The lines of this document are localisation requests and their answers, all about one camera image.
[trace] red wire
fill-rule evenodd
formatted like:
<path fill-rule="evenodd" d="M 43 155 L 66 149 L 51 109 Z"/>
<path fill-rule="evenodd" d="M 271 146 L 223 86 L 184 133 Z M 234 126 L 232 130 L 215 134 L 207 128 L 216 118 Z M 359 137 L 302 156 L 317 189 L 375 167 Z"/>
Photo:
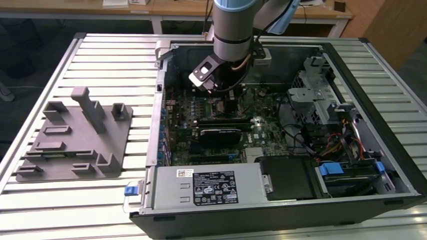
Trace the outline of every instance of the red wire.
<path fill-rule="evenodd" d="M 351 139 L 355 140 L 361 145 L 361 159 L 365 160 L 366 157 L 363 156 L 363 144 L 362 144 L 362 142 L 361 142 L 361 140 L 358 138 L 353 137 Z"/>
<path fill-rule="evenodd" d="M 339 135 L 342 135 L 342 134 L 341 134 L 341 133 L 333 133 L 331 136 L 329 136 L 326 148 L 330 147 L 333 137 L 334 137 L 334 136 L 339 136 Z"/>

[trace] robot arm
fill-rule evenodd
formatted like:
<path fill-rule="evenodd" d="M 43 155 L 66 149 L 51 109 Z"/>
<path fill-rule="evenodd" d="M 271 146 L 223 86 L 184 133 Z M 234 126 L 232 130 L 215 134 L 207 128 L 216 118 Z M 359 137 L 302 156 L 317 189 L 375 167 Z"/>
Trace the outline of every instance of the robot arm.
<path fill-rule="evenodd" d="M 243 80 L 252 56 L 263 55 L 258 39 L 254 42 L 252 27 L 283 33 L 299 3 L 301 0 L 214 0 L 214 54 L 188 77 L 200 90 L 212 93 L 224 81 L 231 87 L 236 85 L 215 72 L 222 72 L 223 76 L 240 72 Z"/>

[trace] table leg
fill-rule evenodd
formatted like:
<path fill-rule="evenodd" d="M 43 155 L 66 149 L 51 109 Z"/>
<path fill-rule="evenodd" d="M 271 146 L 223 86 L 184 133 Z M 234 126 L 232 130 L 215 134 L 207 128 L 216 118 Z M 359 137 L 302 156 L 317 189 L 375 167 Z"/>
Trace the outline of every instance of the table leg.
<path fill-rule="evenodd" d="M 347 26 L 349 19 L 339 19 L 329 33 L 329 38 L 339 38 Z"/>
<path fill-rule="evenodd" d="M 152 24 L 152 31 L 154 34 L 163 34 L 163 29 L 162 29 L 162 16 L 151 16 L 150 18 L 151 24 Z"/>

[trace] gray cylinder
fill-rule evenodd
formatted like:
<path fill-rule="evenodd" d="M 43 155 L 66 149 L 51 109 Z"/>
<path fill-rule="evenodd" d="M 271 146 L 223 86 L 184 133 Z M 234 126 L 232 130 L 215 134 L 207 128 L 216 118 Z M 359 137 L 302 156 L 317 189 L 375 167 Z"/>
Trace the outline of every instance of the gray cylinder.
<path fill-rule="evenodd" d="M 263 1 L 259 0 L 246 10 L 230 12 L 214 4 L 214 52 L 224 61 L 236 62 L 248 55 L 254 18 L 262 6 Z"/>

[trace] white sticker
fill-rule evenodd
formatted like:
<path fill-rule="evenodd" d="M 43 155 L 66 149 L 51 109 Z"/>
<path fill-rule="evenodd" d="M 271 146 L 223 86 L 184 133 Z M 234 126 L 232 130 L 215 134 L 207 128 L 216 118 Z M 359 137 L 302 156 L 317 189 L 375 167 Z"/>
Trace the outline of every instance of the white sticker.
<path fill-rule="evenodd" d="M 190 178 L 194 176 L 195 170 L 194 169 L 178 169 L 176 170 L 176 177 L 178 178 Z"/>
<path fill-rule="evenodd" d="M 150 14 L 150 11 L 131 11 L 131 14 Z"/>

